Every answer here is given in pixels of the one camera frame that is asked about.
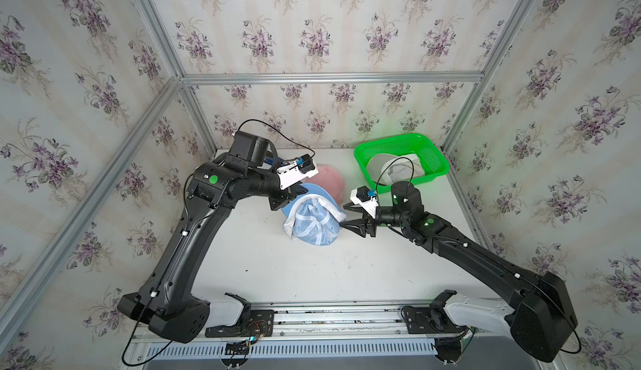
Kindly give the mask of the pink baseball cap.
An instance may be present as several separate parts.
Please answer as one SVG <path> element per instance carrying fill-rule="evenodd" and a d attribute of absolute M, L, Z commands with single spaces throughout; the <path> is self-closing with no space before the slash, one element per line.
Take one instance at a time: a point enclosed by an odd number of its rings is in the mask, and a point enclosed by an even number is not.
<path fill-rule="evenodd" d="M 310 178 L 310 183 L 323 188 L 337 204 L 342 204 L 346 182 L 342 174 L 336 168 L 327 165 L 319 165 L 318 173 Z"/>

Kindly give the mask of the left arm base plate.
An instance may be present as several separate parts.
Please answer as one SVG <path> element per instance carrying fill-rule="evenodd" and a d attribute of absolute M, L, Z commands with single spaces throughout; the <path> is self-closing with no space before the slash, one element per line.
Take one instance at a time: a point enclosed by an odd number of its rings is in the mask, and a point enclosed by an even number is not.
<path fill-rule="evenodd" d="M 205 329 L 206 338 L 262 338 L 270 337 L 275 325 L 275 311 L 250 310 L 233 326 Z"/>

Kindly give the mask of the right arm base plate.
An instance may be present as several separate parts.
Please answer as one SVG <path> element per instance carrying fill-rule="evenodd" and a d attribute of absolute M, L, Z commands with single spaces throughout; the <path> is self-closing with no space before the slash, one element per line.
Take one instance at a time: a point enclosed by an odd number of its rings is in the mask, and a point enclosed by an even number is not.
<path fill-rule="evenodd" d="M 460 335 L 467 331 L 467 327 L 454 324 L 440 308 L 404 306 L 401 316 L 411 335 Z"/>

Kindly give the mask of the light blue baseball cap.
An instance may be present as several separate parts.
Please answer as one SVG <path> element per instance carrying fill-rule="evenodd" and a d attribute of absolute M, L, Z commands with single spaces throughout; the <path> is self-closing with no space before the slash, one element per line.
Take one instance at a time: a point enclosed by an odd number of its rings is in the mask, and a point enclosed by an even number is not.
<path fill-rule="evenodd" d="M 338 238 L 347 214 L 322 187 L 311 183 L 302 186 L 307 192 L 282 209 L 283 231 L 290 239 L 330 246 Z"/>

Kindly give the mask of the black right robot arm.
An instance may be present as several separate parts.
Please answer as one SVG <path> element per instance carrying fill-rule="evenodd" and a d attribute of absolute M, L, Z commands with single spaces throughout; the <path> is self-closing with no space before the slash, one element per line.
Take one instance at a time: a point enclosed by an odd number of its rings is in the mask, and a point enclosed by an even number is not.
<path fill-rule="evenodd" d="M 368 187 L 353 190 L 343 207 L 361 218 L 341 221 L 341 228 L 366 237 L 386 226 L 457 265 L 498 295 L 469 298 L 445 290 L 425 308 L 402 308 L 407 331 L 463 336 L 481 329 L 511 338 L 532 358 L 552 363 L 578 326 L 565 282 L 550 271 L 539 275 L 517 266 L 475 243 L 450 221 L 426 211 L 419 189 L 409 181 L 393 184 L 391 192 L 392 204 L 382 206 Z"/>

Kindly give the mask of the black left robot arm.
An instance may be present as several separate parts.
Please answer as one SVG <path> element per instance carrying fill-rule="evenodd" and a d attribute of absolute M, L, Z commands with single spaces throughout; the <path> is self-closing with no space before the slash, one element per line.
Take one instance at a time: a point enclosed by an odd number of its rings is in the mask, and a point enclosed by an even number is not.
<path fill-rule="evenodd" d="M 210 303 L 192 294 L 195 278 L 215 234 L 238 201 L 264 196 L 272 211 L 306 193 L 302 180 L 316 171 L 303 155 L 291 164 L 266 169 L 222 154 L 199 166 L 191 179 L 184 210 L 165 252 L 136 293 L 117 305 L 127 318 L 147 325 L 155 335 L 177 343 L 192 341 L 205 327 Z"/>

